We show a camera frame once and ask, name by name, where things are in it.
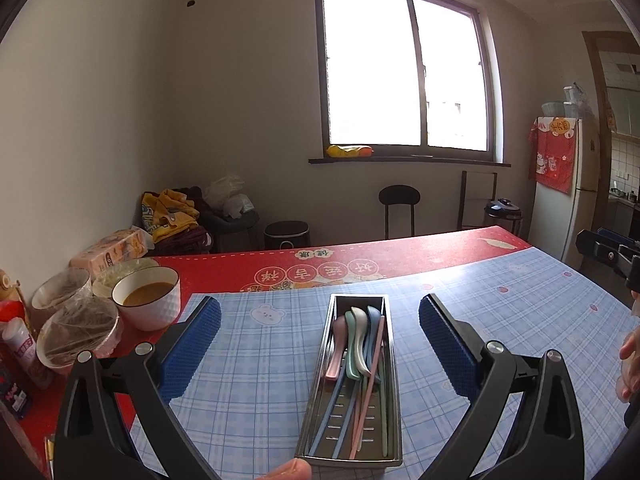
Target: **window pane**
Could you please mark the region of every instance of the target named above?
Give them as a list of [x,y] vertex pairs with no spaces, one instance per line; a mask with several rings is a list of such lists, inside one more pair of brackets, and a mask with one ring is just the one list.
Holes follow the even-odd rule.
[[330,141],[420,145],[406,0],[324,0]]
[[476,28],[455,10],[414,0],[426,68],[430,146],[486,151],[486,101]]

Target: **white refrigerator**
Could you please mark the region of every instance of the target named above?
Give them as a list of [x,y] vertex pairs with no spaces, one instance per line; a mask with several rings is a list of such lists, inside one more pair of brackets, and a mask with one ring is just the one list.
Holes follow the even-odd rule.
[[600,143],[595,119],[577,121],[574,176],[570,192],[536,183],[529,243],[579,270],[582,255],[575,238],[591,229],[600,177]]

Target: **metal tray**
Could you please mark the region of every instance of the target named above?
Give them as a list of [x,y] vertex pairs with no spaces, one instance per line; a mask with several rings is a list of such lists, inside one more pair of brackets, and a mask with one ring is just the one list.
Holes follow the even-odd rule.
[[[387,391],[387,456],[382,455],[382,422],[380,412],[379,389],[375,387],[371,394],[369,409],[366,415],[365,431],[362,435],[362,447],[356,455],[356,460],[348,460],[351,450],[350,442],[353,433],[353,423],[349,421],[344,445],[338,458],[332,459],[338,434],[342,426],[347,406],[350,401],[350,393],[353,381],[345,380],[338,400],[335,403],[329,424],[322,434],[315,456],[309,456],[312,441],[318,432],[318,425],[322,421],[326,406],[334,390],[333,381],[325,381],[324,374],[333,351],[333,335],[331,325],[334,319],[342,316],[352,306],[362,309],[370,305],[378,309],[385,316],[385,331],[383,334],[383,354],[381,358],[385,362],[385,377]],[[400,429],[400,400],[398,391],[398,374],[396,371],[396,355],[394,352],[394,338],[389,309],[389,298],[386,295],[363,296],[361,294],[332,294],[329,302],[329,310],[324,325],[324,332],[320,343],[316,373],[309,393],[309,401],[306,405],[305,418],[302,423],[302,431],[296,447],[296,457],[304,458],[310,464],[317,466],[341,467],[341,468],[385,468],[402,464],[402,433]]]

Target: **wooden door frame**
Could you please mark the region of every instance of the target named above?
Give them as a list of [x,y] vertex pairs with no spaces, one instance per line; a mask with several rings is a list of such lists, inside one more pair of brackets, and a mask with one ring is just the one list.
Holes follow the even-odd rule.
[[607,204],[609,203],[609,178],[611,175],[611,130],[607,125],[607,83],[600,60],[600,49],[598,40],[606,42],[614,40],[616,43],[622,42],[623,52],[629,54],[640,54],[640,46],[636,43],[636,38],[631,32],[617,30],[598,30],[594,32],[584,31],[582,33],[584,43],[587,46],[589,60],[591,61],[591,71],[596,85],[596,96],[598,98],[598,116],[600,120],[600,179],[598,181],[598,195],[596,197],[596,209],[593,213],[593,231],[604,225],[607,215]]

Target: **window sill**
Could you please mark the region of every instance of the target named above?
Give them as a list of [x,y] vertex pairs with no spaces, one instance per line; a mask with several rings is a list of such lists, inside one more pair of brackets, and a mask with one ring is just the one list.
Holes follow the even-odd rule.
[[511,164],[486,160],[466,160],[464,158],[441,158],[428,155],[414,156],[354,156],[351,158],[310,158],[309,164],[334,164],[336,162],[430,162],[436,164],[468,164],[472,166],[500,166],[510,168]]

